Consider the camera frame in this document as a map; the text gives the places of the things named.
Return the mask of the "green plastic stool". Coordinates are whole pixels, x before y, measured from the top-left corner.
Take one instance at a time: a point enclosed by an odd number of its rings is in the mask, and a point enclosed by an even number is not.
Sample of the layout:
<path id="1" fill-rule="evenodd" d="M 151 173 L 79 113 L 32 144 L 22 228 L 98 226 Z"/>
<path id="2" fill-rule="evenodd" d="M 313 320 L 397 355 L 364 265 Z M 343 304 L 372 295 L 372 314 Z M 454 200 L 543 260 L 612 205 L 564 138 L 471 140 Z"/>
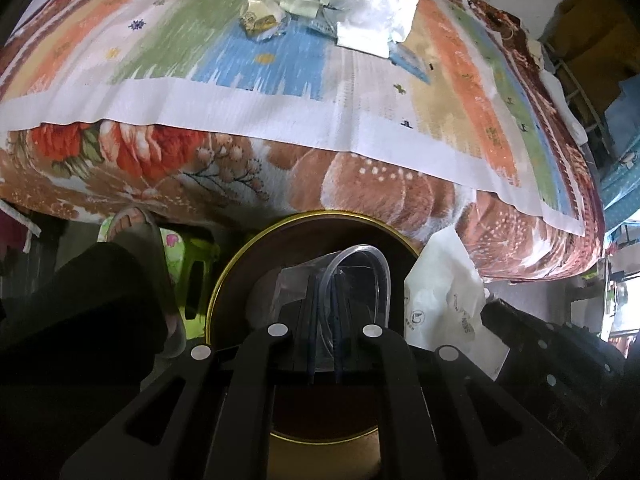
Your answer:
<path id="1" fill-rule="evenodd" d="M 220 247 L 206 229 L 167 223 L 160 223 L 158 229 L 184 339 L 203 338 Z"/>

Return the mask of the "floral red brown blanket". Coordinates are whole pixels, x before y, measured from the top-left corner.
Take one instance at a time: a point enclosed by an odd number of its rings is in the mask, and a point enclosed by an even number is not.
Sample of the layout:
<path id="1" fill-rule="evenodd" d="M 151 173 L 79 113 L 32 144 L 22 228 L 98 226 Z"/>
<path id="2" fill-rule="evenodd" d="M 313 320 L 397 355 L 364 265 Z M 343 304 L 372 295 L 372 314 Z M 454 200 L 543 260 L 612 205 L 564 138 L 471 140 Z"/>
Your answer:
<path id="1" fill-rule="evenodd" d="M 525 32 L 515 16 L 480 1 Z M 291 214 L 351 211 L 390 226 L 416 247 L 453 226 L 486 278 L 570 278 L 602 254 L 602 206 L 563 100 L 549 90 L 550 75 L 534 57 L 528 37 L 527 45 L 570 133 L 564 152 L 586 213 L 586 229 L 579 235 L 523 214 L 494 194 L 427 174 L 407 177 L 393 166 L 380 181 L 375 164 L 361 155 L 230 133 L 134 128 L 108 119 L 1 128 L 1 196 L 44 214 L 89 222 L 129 203 L 175 222 L 228 221 L 254 228 Z"/>

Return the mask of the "gold rimmed trash can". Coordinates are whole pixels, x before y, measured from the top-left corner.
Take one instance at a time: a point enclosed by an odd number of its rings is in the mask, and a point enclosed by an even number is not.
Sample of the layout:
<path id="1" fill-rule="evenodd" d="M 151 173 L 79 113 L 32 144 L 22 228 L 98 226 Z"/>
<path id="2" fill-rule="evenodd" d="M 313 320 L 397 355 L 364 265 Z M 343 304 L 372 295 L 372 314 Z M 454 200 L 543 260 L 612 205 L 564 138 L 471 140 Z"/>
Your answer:
<path id="1" fill-rule="evenodd" d="M 251 238 L 210 297 L 205 338 L 216 350 L 283 323 L 298 349 L 274 394 L 271 479 L 375 479 L 380 472 L 375 400 L 356 369 L 355 339 L 335 350 L 324 294 L 401 329 L 404 279 L 418 252 L 390 226 L 353 212 L 313 211 Z"/>

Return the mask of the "blue patterned hanging cloth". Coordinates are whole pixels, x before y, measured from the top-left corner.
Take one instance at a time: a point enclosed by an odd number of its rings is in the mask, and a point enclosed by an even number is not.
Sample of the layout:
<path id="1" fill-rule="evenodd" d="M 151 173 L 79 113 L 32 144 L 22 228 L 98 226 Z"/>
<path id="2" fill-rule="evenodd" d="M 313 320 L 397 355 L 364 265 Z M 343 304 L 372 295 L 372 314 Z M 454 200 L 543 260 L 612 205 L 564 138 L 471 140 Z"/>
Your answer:
<path id="1" fill-rule="evenodd" d="M 608 133 L 614 141 L 613 162 L 600 184 L 606 234 L 639 210 L 639 113 L 636 75 L 620 82 L 620 95 L 605 111 Z"/>

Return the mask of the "white printed paper bag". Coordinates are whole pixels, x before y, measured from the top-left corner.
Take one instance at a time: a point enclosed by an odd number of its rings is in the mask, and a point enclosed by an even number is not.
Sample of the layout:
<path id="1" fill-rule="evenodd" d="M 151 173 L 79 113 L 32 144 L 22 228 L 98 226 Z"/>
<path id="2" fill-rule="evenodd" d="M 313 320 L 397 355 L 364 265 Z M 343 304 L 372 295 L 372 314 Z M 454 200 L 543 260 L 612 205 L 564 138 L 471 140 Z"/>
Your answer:
<path id="1" fill-rule="evenodd" d="M 454 346 L 496 379 L 509 347 L 483 324 L 487 298 L 456 230 L 436 232 L 405 278 L 405 340 L 428 351 Z"/>

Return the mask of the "mustard hanging garment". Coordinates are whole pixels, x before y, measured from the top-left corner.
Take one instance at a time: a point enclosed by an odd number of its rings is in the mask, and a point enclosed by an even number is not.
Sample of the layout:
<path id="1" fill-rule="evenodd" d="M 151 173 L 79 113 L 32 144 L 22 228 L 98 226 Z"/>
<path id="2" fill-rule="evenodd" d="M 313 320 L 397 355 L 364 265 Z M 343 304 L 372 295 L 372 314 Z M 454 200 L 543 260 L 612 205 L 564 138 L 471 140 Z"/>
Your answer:
<path id="1" fill-rule="evenodd" d="M 639 73 L 639 29 L 617 0 L 562 0 L 542 41 L 602 114 Z"/>

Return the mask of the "striped colourful bed mat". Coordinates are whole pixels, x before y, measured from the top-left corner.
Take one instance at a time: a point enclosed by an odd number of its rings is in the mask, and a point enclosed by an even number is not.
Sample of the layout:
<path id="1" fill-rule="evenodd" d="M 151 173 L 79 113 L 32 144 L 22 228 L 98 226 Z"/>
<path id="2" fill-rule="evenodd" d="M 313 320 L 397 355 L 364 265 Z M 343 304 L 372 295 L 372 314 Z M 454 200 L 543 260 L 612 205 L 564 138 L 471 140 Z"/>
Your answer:
<path id="1" fill-rule="evenodd" d="M 527 37 L 480 0 L 419 0 L 402 44 L 426 84 L 389 58 L 339 47 L 326 9 L 245 35 L 246 0 L 48 0 L 1 51 L 1 128 L 108 119 L 230 133 L 363 156 L 494 194 L 572 234 L 584 196 L 570 133 Z"/>

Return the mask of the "clear blue printed package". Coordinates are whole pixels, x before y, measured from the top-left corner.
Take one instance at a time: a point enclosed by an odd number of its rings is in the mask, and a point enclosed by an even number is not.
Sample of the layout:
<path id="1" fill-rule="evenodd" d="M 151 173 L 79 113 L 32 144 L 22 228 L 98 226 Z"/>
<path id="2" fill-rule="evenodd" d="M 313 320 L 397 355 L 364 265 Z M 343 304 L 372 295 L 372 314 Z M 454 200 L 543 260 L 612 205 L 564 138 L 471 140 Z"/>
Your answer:
<path id="1" fill-rule="evenodd" d="M 403 44 L 398 44 L 393 41 L 388 44 L 388 48 L 390 49 L 390 56 L 388 57 L 390 62 L 420 79 L 420 81 L 426 84 L 430 83 L 430 77 L 428 76 L 428 69 L 425 63 L 413 52 Z"/>

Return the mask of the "clear plastic cup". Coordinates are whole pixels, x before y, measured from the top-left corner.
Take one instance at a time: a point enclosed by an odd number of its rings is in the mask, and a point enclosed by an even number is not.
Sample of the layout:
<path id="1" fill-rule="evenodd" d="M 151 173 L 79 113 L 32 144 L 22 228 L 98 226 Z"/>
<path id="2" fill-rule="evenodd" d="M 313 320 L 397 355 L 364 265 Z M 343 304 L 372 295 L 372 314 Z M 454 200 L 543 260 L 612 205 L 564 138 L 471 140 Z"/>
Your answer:
<path id="1" fill-rule="evenodd" d="M 336 376 L 358 370 L 364 326 L 390 319 L 390 266 L 368 244 L 330 252 L 277 274 L 268 322 L 292 330 L 293 370 Z"/>

